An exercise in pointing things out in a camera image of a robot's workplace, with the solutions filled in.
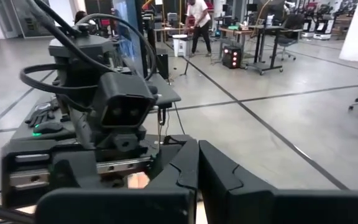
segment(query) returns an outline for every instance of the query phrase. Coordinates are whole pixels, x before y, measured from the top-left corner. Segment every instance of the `gray floor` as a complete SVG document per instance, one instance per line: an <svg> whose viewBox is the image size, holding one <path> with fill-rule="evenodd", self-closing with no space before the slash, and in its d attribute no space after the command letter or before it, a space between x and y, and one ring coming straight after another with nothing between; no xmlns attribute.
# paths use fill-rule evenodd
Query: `gray floor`
<svg viewBox="0 0 358 224"><path fill-rule="evenodd" d="M42 94L18 79L27 65L52 62L48 39L0 41L0 148ZM358 63L339 60L343 41L302 40L289 48L284 72L260 76L253 70L211 65L204 43L186 61L170 57L179 114L187 134L207 139L254 174L281 189L358 189ZM252 50L254 43L247 43ZM264 57L271 54L267 40ZM213 52L217 52L217 42ZM160 45L173 52L167 45ZM34 75L51 82L55 74ZM180 134L170 112L168 134ZM157 134L156 114L144 123Z"/></svg>

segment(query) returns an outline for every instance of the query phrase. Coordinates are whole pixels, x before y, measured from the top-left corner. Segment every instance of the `black box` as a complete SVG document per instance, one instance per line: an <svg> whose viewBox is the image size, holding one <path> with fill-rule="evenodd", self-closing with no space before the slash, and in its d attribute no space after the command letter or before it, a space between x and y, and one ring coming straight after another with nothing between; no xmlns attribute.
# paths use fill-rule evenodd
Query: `black box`
<svg viewBox="0 0 358 224"><path fill-rule="evenodd" d="M157 56L157 70L163 79L168 79L169 69L168 69L168 53L165 49L155 49Z"/></svg>
<svg viewBox="0 0 358 224"><path fill-rule="evenodd" d="M241 48L235 46L223 47L222 64L227 68L240 68L242 60Z"/></svg>

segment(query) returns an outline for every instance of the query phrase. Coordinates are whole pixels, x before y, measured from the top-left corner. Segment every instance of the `monitor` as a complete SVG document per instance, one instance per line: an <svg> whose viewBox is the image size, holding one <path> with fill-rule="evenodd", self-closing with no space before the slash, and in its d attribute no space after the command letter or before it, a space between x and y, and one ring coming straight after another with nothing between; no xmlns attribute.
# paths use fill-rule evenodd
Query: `monitor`
<svg viewBox="0 0 358 224"><path fill-rule="evenodd" d="M258 4L247 4L247 11L249 12L257 12Z"/></svg>
<svg viewBox="0 0 358 224"><path fill-rule="evenodd" d="M143 34L141 1L112 0L114 15L124 19ZM124 63L142 77L147 76L147 61L144 43L133 30L117 22L120 35L120 51Z"/></svg>

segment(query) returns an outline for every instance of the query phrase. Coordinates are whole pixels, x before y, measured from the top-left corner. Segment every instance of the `floor line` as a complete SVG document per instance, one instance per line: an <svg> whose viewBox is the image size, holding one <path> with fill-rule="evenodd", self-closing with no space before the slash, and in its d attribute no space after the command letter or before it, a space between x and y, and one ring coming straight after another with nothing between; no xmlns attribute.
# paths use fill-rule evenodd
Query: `floor line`
<svg viewBox="0 0 358 224"><path fill-rule="evenodd" d="M299 53L299 52L295 52L295 51L292 51L292 50L287 50L285 49L287 52L291 52L291 53L294 53L294 54L298 54L298 55L302 55L302 56L306 56L306 57L311 57L311 58L314 58L314 59L317 59L317 60L322 60L322 61L325 61L325 62L330 62L330 63L334 63L334 64L337 64L337 65L342 65L342 66L345 66L345 67L348 67L348 68L354 68L354 69L357 69L357 67L353 67L353 66L350 66L350 65L344 65L342 63L339 63L339 62L334 62L334 61L331 61L331 60L326 60L326 59L323 59L323 58L319 58L319 57L315 57L315 56L311 56L311 55L307 55L307 54L303 54L303 53Z"/></svg>
<svg viewBox="0 0 358 224"><path fill-rule="evenodd" d="M40 82L45 81L52 73L54 72L51 71L49 72L45 77L43 77ZM10 112L10 110L13 109L13 107L15 107L18 103L20 103L28 94L30 94L32 91L34 90L34 88L30 88L29 90L27 90L19 99L17 99L15 102L13 102L10 106L8 106L1 114L0 114L0 120L3 119L3 117L8 114L8 112Z"/></svg>
<svg viewBox="0 0 358 224"><path fill-rule="evenodd" d="M304 159L309 165L315 168L321 175L327 178L332 184L334 184L337 188L341 190L349 190L340 180L335 178L332 174L330 174L326 169L321 167L317 162L312 160L311 157L307 156L303 151L301 151L296 145L290 142L286 137L280 134L276 129L271 127L266 121L264 121L261 117L255 114L251 109L246 107L243 103L241 103L236 97L234 97L231 93L229 93L226 89L224 89L221 85L219 85L215 80L213 80L209 75L205 74L204 71L199 69L196 65L191 63L187 58L183 58L186 60L193 68L199 71L205 78L207 78L210 82L212 82L216 87L218 87L221 91L223 91L228 97L234 100L241 108L246 110L251 116L253 116L258 122L260 122L265 128L267 128L271 133L273 133L276 137L278 137L281 141L283 141L290 149L292 149L296 154L298 154L302 159Z"/></svg>
<svg viewBox="0 0 358 224"><path fill-rule="evenodd" d="M325 91L343 90L343 89L355 88L355 87L358 87L358 85L325 88L325 89L322 89L322 90L311 90L311 91L303 91L303 92L299 92L299 93L287 93L287 94L274 95L274 96L265 96L265 97L258 97L258 98L239 100L239 102L245 103L245 102L250 102L250 101L268 100L268 99L288 97L288 96L307 95L307 94L311 94L311 93L321 93L321 92L325 92ZM192 110L192 109L199 109L199 108L208 108L208 107L213 107L213 106L230 105L230 104L233 104L233 103L237 103L237 101L225 101L225 102L220 102L220 103L208 103L208 104L204 104L204 105L184 106L184 107L178 108L178 111ZM175 109L173 109L173 108L170 108L168 110L169 111L175 111ZM157 111L151 111L149 114L156 114L156 113L157 113ZM0 129L0 133L16 131L17 129L18 128Z"/></svg>
<svg viewBox="0 0 358 224"><path fill-rule="evenodd" d="M333 49L333 50L342 50L342 49L337 49L335 47L329 47L329 46L324 46L324 45L319 45L319 44L312 44L312 43L307 43L307 42L304 42L304 41L299 41L299 43L308 44L308 45L314 45L314 46L319 46L319 47L324 47L324 48Z"/></svg>

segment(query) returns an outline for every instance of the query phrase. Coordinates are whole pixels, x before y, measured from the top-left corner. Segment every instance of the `black chair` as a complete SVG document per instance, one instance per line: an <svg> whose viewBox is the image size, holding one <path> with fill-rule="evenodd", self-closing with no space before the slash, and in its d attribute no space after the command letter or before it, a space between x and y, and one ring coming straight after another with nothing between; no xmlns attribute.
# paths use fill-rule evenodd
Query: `black chair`
<svg viewBox="0 0 358 224"><path fill-rule="evenodd" d="M283 50L276 53L276 56L281 55L281 60L284 60L284 55L289 58L293 57L293 60L296 60L296 56L285 49L299 42L303 30L303 19L302 14L289 14L285 19L283 23L284 29L280 31L280 36L278 37L278 45L283 47Z"/></svg>

